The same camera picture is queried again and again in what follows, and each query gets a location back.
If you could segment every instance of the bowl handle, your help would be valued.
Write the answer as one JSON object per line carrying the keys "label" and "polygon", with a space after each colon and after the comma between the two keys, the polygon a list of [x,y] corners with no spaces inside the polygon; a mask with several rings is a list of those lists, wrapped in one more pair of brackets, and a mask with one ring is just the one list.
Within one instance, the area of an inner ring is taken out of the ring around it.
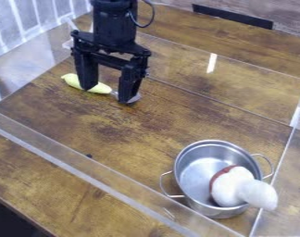
{"label": "bowl handle", "polygon": [[171,197],[171,198],[183,198],[183,197],[185,197],[185,195],[169,195],[169,194],[167,193],[167,191],[165,191],[165,188],[164,188],[164,184],[163,184],[164,177],[165,177],[168,174],[172,174],[172,173],[173,173],[173,171],[169,171],[169,172],[165,172],[164,174],[161,174],[161,176],[160,176],[160,188],[161,188],[164,194],[165,194],[168,197]]}
{"label": "bowl handle", "polygon": [[263,179],[266,180],[266,179],[268,179],[270,177],[272,177],[275,175],[275,165],[274,165],[271,159],[266,155],[263,155],[263,154],[253,154],[252,156],[260,156],[262,158],[264,158],[267,160],[270,166],[271,166],[272,173],[268,174],[266,177],[263,177]]}

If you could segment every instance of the yellow sponge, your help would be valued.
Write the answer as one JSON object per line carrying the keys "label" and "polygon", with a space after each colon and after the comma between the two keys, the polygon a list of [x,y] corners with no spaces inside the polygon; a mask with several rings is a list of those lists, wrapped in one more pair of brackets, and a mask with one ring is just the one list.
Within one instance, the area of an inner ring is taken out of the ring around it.
{"label": "yellow sponge", "polygon": [[[65,79],[66,83],[70,86],[76,87],[80,90],[84,90],[80,85],[80,80],[78,80],[77,74],[69,73],[69,74],[64,75],[62,78]],[[90,88],[90,90],[88,92],[89,93],[98,93],[98,94],[111,94],[112,88],[105,83],[98,82],[98,84],[93,88]]]}

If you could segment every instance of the cable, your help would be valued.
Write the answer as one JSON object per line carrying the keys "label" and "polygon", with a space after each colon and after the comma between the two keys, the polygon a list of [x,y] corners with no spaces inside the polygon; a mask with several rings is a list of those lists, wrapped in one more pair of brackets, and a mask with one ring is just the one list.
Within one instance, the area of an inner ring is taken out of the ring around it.
{"label": "cable", "polygon": [[155,3],[153,3],[151,0],[143,0],[143,1],[153,8],[153,17],[152,17],[149,23],[145,24],[145,25],[141,25],[140,22],[135,19],[135,16],[133,16],[133,13],[132,13],[131,10],[128,10],[128,13],[129,13],[129,16],[131,16],[133,22],[136,23],[136,25],[137,25],[140,28],[147,28],[147,27],[149,27],[149,26],[153,24],[153,22],[155,22],[155,19],[156,19],[156,7],[155,7]]}

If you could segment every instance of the robotic arm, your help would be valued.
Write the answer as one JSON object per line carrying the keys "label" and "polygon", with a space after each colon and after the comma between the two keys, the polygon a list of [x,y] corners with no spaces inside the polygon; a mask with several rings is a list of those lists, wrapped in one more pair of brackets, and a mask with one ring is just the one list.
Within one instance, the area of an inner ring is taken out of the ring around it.
{"label": "robotic arm", "polygon": [[[73,31],[76,40],[73,56],[81,87],[90,90],[98,84],[98,65],[123,71],[119,88],[120,103],[136,101],[143,79],[147,76],[148,58],[152,52],[136,44],[137,27],[148,27],[137,21],[139,0],[92,0],[93,33]],[[131,60],[124,60],[112,53],[131,54]]]}

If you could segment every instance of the stainless steel bowl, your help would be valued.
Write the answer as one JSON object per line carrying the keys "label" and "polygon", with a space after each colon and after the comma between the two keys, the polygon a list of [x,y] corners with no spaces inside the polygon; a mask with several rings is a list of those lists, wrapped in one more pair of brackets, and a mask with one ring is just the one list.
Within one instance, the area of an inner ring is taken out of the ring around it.
{"label": "stainless steel bowl", "polygon": [[[255,156],[266,158],[271,165],[272,173],[266,177],[263,177]],[[172,198],[187,198],[191,208],[211,218],[235,217],[247,210],[249,205],[220,207],[213,202],[209,193],[209,181],[213,175],[232,165],[248,168],[260,181],[275,174],[272,162],[264,155],[251,155],[233,143],[205,140],[191,144],[179,154],[175,171],[164,173],[160,177],[161,190]],[[171,195],[164,189],[163,179],[171,173],[176,174],[176,182],[184,193],[181,195]]]}

